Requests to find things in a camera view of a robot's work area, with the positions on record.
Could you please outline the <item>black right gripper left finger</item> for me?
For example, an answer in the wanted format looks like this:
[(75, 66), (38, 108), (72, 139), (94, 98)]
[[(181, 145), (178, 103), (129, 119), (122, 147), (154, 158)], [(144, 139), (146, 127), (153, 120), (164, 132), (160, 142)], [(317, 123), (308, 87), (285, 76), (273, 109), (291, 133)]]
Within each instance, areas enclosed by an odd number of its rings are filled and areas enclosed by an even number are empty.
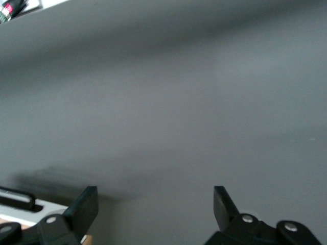
[(62, 214), (48, 215), (25, 230), (24, 244), (80, 244), (98, 212), (98, 188), (88, 186)]

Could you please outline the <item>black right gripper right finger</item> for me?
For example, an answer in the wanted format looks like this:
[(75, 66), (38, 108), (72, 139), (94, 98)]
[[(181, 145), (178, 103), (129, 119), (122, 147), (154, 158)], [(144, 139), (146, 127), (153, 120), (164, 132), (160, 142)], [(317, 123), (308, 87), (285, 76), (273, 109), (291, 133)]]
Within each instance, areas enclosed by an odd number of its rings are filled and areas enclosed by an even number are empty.
[(214, 215), (219, 226), (205, 244), (321, 244), (311, 230), (296, 221), (276, 227), (248, 213), (240, 213), (223, 186), (214, 187)]

